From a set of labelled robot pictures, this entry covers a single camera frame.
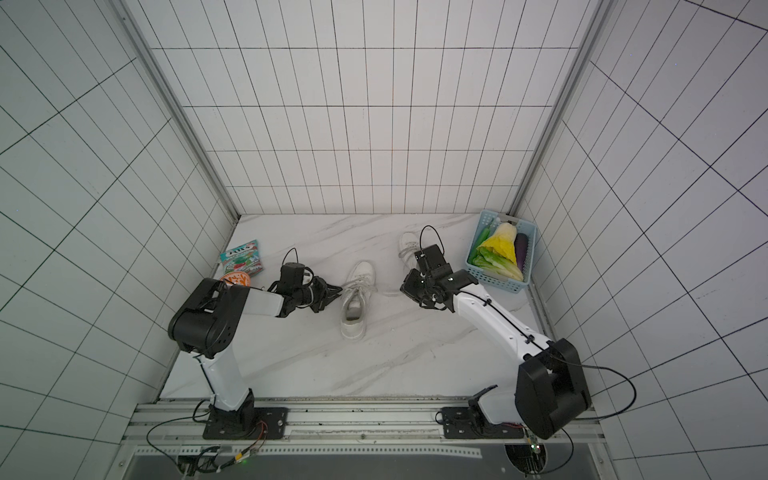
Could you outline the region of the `white sneaker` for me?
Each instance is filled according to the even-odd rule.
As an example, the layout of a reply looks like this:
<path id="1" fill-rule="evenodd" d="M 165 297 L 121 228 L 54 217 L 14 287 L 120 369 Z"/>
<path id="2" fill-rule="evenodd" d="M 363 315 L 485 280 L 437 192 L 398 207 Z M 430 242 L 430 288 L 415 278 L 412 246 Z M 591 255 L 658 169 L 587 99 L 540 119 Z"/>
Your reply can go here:
<path id="1" fill-rule="evenodd" d="M 421 249 L 418 237 L 410 231 L 404 232 L 398 241 L 398 257 L 408 270 L 417 269 L 415 254 Z"/>
<path id="2" fill-rule="evenodd" d="M 371 295 L 376 290 L 376 275 L 372 263 L 360 261 L 355 265 L 342 285 L 342 336 L 357 340 L 366 330 L 365 316 L 369 310 Z"/>

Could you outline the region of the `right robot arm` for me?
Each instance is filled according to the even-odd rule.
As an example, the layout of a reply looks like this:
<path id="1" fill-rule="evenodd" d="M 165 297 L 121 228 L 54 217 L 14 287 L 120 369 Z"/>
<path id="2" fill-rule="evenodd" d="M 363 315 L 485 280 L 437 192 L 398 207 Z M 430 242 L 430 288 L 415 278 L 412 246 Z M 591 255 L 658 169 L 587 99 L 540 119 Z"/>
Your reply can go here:
<path id="1" fill-rule="evenodd" d="M 427 310 L 447 310 L 472 323 L 514 361 L 514 385 L 492 385 L 469 408 L 478 425 L 513 424 L 548 439 L 588 410 L 591 395 L 576 348 L 540 334 L 492 298 L 466 270 L 453 270 L 437 245 L 402 255 L 410 267 L 401 292 Z"/>

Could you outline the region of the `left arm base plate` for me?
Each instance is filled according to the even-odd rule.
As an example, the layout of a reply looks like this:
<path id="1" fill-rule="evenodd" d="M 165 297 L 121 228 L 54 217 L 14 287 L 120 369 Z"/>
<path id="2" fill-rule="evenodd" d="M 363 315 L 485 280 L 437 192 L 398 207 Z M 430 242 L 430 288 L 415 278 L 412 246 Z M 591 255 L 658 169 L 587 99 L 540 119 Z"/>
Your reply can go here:
<path id="1" fill-rule="evenodd" d="M 212 407 L 202 437 L 205 440 L 279 440 L 285 433 L 288 408 L 256 408 L 245 405 L 237 411 Z"/>

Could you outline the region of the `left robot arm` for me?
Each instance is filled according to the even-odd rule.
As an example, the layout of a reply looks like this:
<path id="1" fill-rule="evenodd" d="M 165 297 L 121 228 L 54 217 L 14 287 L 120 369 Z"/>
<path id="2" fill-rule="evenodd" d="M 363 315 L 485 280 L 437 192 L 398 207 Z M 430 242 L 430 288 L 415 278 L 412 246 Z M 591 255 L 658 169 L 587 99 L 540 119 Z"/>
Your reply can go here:
<path id="1" fill-rule="evenodd" d="M 297 262 L 283 265 L 279 279 L 267 289 L 205 278 L 174 314 L 167 332 L 201 367 L 212 394 L 212 411 L 247 423 L 253 416 L 253 393 L 231 347 L 241 318 L 245 314 L 285 318 L 301 309 L 318 313 L 341 293 L 340 286 Z"/>

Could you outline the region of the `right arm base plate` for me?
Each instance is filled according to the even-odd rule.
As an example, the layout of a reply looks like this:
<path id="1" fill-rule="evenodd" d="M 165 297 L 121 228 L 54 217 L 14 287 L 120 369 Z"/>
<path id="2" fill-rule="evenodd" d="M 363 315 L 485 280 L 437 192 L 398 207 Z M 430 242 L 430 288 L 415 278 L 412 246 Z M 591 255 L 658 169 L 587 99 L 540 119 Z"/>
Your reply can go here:
<path id="1" fill-rule="evenodd" d="M 491 424 L 478 408 L 444 407 L 434 417 L 443 436 L 452 440 L 522 439 L 524 429 L 513 424 Z"/>

